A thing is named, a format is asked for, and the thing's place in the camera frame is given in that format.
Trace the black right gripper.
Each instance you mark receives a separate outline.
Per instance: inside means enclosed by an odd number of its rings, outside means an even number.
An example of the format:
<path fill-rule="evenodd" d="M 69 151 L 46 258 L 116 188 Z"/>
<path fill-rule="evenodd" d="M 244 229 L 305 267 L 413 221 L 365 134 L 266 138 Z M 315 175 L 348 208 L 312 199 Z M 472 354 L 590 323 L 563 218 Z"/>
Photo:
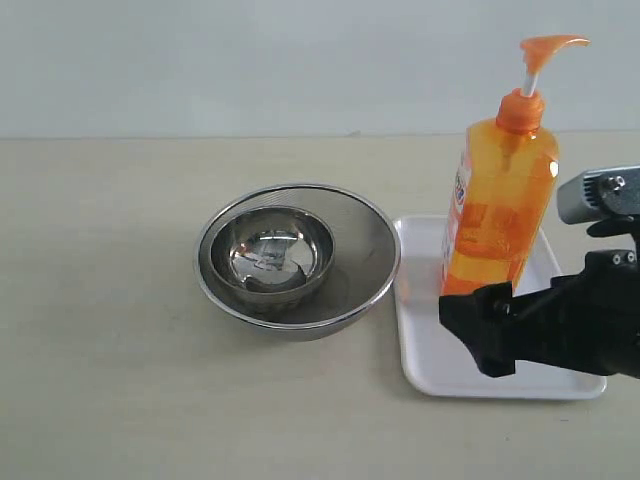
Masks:
<path fill-rule="evenodd" d="M 634 248 L 590 251 L 579 273 L 554 277 L 552 287 L 528 294 L 516 296 L 512 283 L 503 282 L 439 297 L 440 324 L 465 346 L 482 374 L 513 375 L 518 361 L 553 364 L 545 345 L 550 332 L 545 309 L 558 288 L 560 366 L 599 376 L 639 376 L 639 224 L 600 221 L 587 234 L 630 235 Z"/>

